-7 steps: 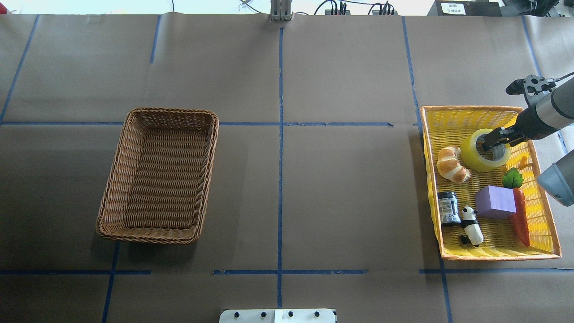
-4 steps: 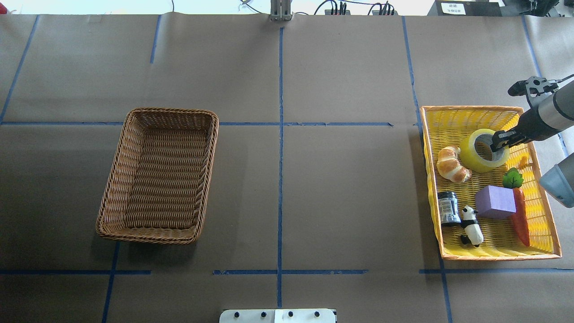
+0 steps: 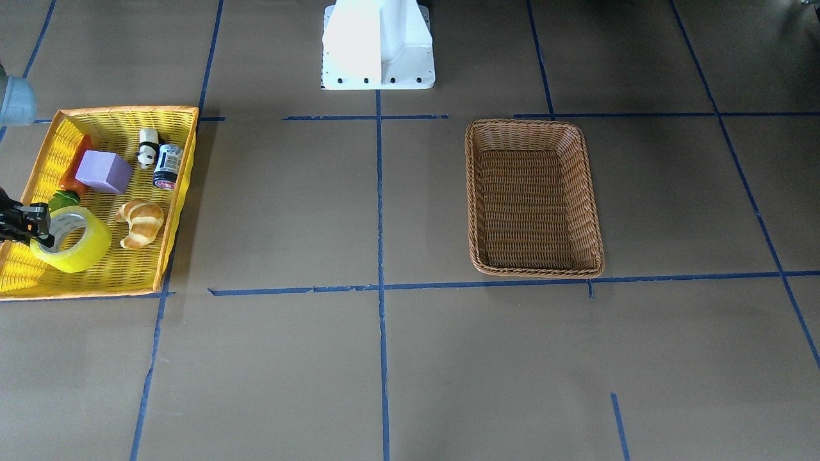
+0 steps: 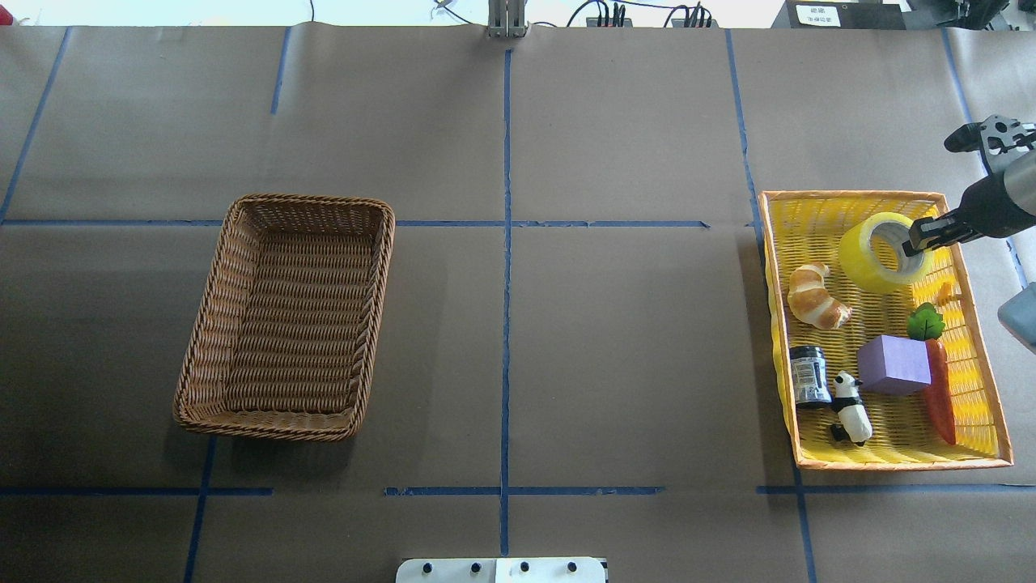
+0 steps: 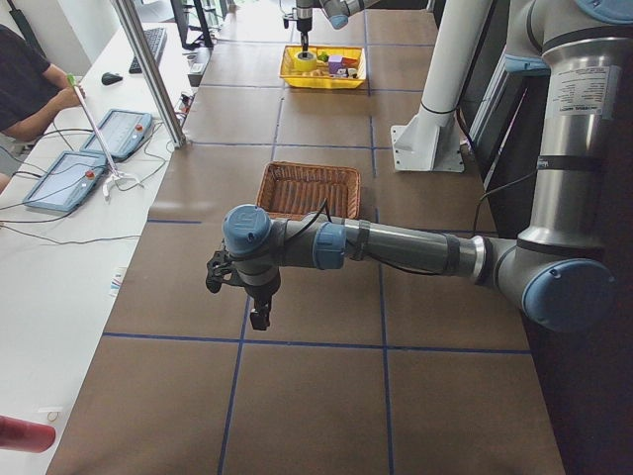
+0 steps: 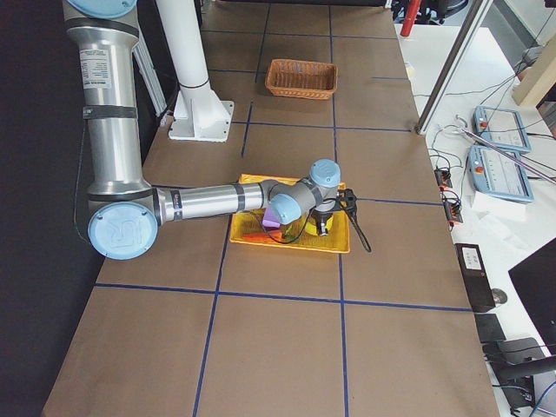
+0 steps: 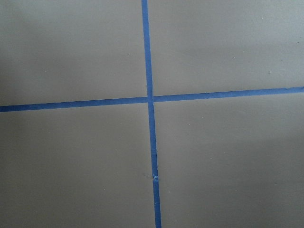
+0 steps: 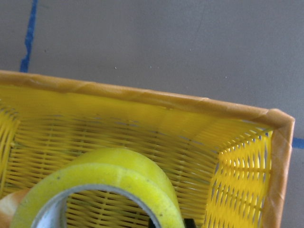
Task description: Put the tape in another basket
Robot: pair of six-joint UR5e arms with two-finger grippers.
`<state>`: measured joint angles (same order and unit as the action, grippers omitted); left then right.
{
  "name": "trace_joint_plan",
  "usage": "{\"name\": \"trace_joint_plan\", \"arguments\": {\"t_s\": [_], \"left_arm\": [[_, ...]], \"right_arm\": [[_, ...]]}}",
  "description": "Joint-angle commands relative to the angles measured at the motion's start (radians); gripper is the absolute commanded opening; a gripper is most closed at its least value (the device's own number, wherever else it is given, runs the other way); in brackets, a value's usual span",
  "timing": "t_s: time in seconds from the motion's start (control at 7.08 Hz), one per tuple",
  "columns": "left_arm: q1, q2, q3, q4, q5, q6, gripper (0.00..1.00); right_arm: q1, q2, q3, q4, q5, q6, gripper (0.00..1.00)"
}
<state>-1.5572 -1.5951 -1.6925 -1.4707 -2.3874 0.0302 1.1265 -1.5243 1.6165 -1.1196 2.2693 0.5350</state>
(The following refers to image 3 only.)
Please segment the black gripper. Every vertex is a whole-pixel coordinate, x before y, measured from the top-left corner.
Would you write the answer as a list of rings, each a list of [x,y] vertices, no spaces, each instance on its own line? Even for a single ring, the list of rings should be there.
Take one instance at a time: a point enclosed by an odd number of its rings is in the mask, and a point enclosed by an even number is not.
[[[53,247],[55,238],[50,233],[49,204],[33,202],[28,207],[28,218],[23,208],[1,188],[1,240],[23,244],[36,241],[46,248]]]

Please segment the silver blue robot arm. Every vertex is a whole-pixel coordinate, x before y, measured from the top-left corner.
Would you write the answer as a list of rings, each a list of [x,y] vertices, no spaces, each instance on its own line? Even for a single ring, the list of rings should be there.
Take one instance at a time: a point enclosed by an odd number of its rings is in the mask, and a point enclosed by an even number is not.
[[[9,76],[1,67],[2,127],[29,125],[36,115],[37,102],[33,89],[23,77]],[[1,240],[24,245],[54,245],[50,233],[51,215],[49,204],[32,202],[23,204],[10,198],[1,189]]]

